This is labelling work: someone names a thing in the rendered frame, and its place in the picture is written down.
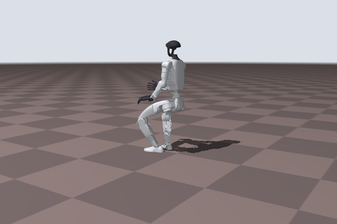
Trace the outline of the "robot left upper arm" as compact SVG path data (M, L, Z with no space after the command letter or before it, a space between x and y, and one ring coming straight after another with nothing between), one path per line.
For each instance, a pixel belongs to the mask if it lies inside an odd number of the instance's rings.
M169 70L172 67L172 61L164 61L162 62L162 73L161 73L161 82L162 82L162 87L165 88L167 87L167 79L169 76Z

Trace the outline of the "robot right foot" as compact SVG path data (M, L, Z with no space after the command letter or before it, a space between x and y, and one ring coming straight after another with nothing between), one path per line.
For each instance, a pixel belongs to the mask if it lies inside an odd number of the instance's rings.
M166 145L166 143L164 145L162 145L163 148L167 149L167 150L172 150L172 145L168 144Z

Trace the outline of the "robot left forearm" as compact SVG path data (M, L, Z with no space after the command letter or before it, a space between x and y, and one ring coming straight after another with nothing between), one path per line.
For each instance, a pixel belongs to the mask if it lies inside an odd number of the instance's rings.
M152 102L154 102L156 100L156 98L159 96L159 94L163 91L162 87L162 82L159 81L155 91L152 93L150 98L153 98L154 100Z

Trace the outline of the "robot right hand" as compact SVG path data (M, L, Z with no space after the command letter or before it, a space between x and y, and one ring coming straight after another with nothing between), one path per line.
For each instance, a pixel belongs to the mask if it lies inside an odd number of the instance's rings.
M153 83L148 83L148 84L152 84L152 85L147 85L147 86L153 86L153 87L148 87L148 88L153 88L153 89L148 89L148 90L155 90L155 89L156 89L158 83L155 82L155 81L153 81L153 80L152 80L152 82L154 82L155 84L153 84Z

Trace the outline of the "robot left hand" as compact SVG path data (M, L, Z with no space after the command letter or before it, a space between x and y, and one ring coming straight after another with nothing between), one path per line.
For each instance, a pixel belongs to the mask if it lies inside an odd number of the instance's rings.
M145 100L153 101L154 99L153 99L153 98L150 98L150 97L151 97L151 95L141 97L141 98L138 100L137 103L139 104L140 101L145 101Z

